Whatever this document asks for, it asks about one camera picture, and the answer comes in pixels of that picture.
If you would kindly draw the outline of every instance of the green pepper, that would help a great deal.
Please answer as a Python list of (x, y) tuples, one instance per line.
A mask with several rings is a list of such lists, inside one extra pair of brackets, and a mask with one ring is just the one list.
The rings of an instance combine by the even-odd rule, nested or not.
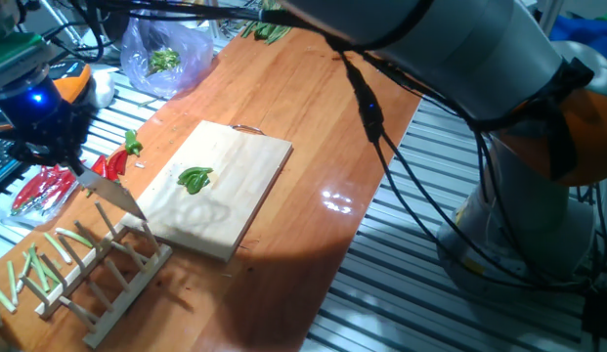
[(125, 132), (125, 151), (127, 151), (128, 154), (140, 156), (140, 151), (143, 149), (143, 145), (136, 139), (137, 134), (138, 132), (136, 132), (136, 130), (129, 130)]
[(191, 195), (196, 195), (198, 191), (201, 190), (201, 185), (203, 184), (203, 177), (207, 177), (206, 174), (196, 174), (190, 179), (188, 183), (188, 193)]
[(209, 185), (207, 174), (214, 171), (211, 167), (191, 167), (179, 175), (178, 185), (186, 186), (188, 193), (197, 194), (203, 187)]

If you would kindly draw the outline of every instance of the plastic bag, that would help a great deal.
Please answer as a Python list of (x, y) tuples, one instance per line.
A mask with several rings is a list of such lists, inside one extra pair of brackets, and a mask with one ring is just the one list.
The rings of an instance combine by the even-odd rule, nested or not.
[[(149, 11), (138, 12), (149, 15)], [(150, 74), (154, 52), (172, 49), (180, 63), (164, 72)], [(174, 22), (131, 19), (123, 35), (120, 62), (131, 83), (138, 89), (172, 98), (194, 87), (203, 78), (213, 58), (213, 42), (206, 34)]]
[(33, 166), (38, 169), (12, 194), (9, 209), (0, 209), (3, 224), (36, 227), (52, 220), (78, 186), (67, 168)]

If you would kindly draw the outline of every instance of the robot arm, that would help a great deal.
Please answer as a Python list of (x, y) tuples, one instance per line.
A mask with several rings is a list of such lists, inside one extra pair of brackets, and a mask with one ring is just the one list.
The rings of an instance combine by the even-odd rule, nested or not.
[[(592, 65), (600, 73), (593, 80), (583, 65), (566, 66), (519, 1), (287, 0), (284, 6), (373, 48), (477, 123), (498, 125), (495, 135), (544, 177), (567, 186), (607, 177), (607, 65)], [(573, 54), (590, 63), (600, 57), (588, 47)]]

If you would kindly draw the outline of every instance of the wooden cutting board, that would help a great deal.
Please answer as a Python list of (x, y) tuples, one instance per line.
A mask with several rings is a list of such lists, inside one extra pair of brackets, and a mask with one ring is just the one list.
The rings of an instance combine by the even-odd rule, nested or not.
[[(202, 121), (138, 198), (153, 234), (228, 261), (292, 151), (277, 138)], [(190, 167), (211, 167), (210, 184), (195, 195), (177, 185)], [(141, 229), (126, 214), (121, 223)]]

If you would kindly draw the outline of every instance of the orange part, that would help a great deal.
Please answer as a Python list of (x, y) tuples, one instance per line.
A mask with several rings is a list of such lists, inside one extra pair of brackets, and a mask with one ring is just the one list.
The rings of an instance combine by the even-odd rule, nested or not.
[[(607, 178), (607, 97), (585, 89), (574, 91), (559, 106), (577, 150), (577, 166), (556, 182), (592, 184)], [(550, 153), (545, 137), (518, 137), (503, 131), (500, 139), (524, 162), (550, 179)]]
[(91, 73), (92, 69), (89, 65), (86, 65), (79, 76), (59, 78), (53, 82), (60, 91), (62, 98), (72, 104), (88, 84)]

